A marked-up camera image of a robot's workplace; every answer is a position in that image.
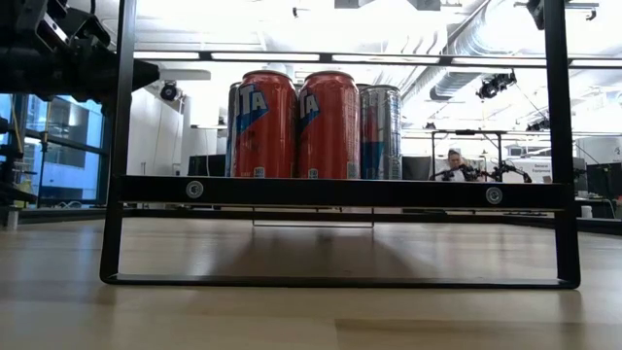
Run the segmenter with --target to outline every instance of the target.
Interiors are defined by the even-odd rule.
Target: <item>can lid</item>
[[[289,80],[291,80],[291,79],[292,79],[292,78],[290,78],[290,77],[289,77],[287,74],[285,74],[285,73],[281,73],[281,72],[279,72],[279,71],[273,71],[273,70],[269,70],[269,69],[259,69],[259,70],[256,70],[256,71],[250,71],[250,72],[246,73],[246,74],[242,77],[242,79],[244,79],[244,78],[246,78],[246,77],[250,76],[251,74],[276,74],[276,75],[283,76],[283,77],[285,77],[285,78],[287,78],[287,79],[289,79]]]
[[[321,71],[321,72],[315,72],[315,73],[311,73],[309,74],[304,80],[307,81],[309,80],[309,78],[311,77],[315,77],[315,76],[319,76],[319,75],[325,75],[325,74],[339,74],[342,76],[346,76],[350,79],[352,79],[354,81],[354,78],[352,78],[352,76],[348,73],[345,72],[341,72],[341,71]]]
[[[368,86],[368,87],[363,87],[362,90],[370,89],[370,88],[388,88],[388,89],[396,90],[397,92],[399,92],[399,87],[394,87],[390,85]]]

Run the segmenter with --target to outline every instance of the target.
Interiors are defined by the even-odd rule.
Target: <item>ceiling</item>
[[[453,6],[430,12],[417,11],[407,0],[374,0],[348,10],[335,9],[334,0],[139,0],[135,48],[137,51],[439,53],[447,44],[448,33],[475,11],[482,0],[443,2]],[[619,40],[622,2],[596,2],[600,3],[598,15],[591,21],[585,20],[585,14],[567,12],[569,54],[622,57]],[[69,0],[69,4],[88,9],[89,0]],[[515,7],[513,0],[492,0],[491,4],[495,7],[481,20],[483,24],[473,29],[473,32],[477,30],[477,39],[489,48],[479,54],[496,51],[544,54],[543,32],[536,30],[525,9]],[[119,23],[118,7],[118,0],[97,2],[97,15],[113,37]],[[297,17],[293,8],[297,8]],[[418,79],[425,71],[424,67],[364,65],[159,64],[162,69],[209,70],[210,90],[218,91],[216,98],[221,113],[227,104],[228,86],[250,70],[276,69],[288,73],[294,81],[314,71],[344,70],[357,83],[392,84],[402,88],[402,92],[419,84]],[[516,75],[517,87],[483,103],[474,94],[481,86],[481,77],[461,87],[447,101],[432,101],[429,88],[409,92],[404,96],[407,97],[403,106],[405,124],[421,127],[434,121],[437,127],[524,130],[526,123],[546,113],[546,74],[543,70],[517,69]],[[570,71],[570,75],[573,106],[622,90],[622,70]],[[585,108],[578,110],[583,111],[578,116],[590,114]]]

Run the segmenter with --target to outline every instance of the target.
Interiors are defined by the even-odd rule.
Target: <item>red soda can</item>
[[[359,91],[342,72],[309,75],[299,94],[298,176],[360,179]]]
[[[233,176],[293,177],[297,98],[290,78],[274,71],[246,73],[235,103]]]

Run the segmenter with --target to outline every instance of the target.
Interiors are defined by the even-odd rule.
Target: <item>wall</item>
[[[181,162],[183,116],[141,88],[132,93],[127,174],[173,175]]]

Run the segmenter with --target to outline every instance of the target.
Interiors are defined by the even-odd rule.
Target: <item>silver can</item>
[[[226,111],[226,150],[225,150],[225,176],[231,177],[231,169],[233,162],[233,145],[235,145],[233,125],[238,115],[238,103],[236,100],[237,89],[240,83],[233,83],[229,87],[229,104]]]
[[[401,180],[401,97],[391,86],[361,92],[361,173],[368,180]]]

